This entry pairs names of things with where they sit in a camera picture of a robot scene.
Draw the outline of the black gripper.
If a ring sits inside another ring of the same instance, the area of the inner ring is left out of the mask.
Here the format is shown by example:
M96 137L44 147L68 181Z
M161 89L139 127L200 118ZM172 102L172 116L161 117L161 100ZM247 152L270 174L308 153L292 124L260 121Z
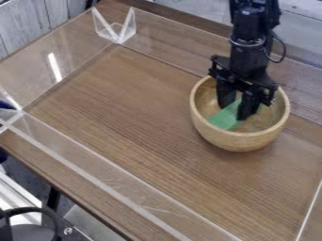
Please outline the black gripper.
M242 93L236 120L244 121L258 111L259 105L271 105L278 89L268 77L271 37L254 41L230 39L230 56L214 55L208 75L216 79L216 95L220 108L235 102L236 92Z

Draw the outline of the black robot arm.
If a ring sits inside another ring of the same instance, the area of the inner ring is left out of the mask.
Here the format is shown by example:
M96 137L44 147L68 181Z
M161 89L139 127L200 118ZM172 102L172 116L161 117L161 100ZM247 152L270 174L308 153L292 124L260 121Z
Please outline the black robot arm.
M214 55L208 75L216 80L220 108L228 107L242 93L236 120L244 121L258 112L259 106L271 105L278 89L267 74L272 40L282 41L272 29L280 23L278 0L228 0L232 31L228 36L230 56Z

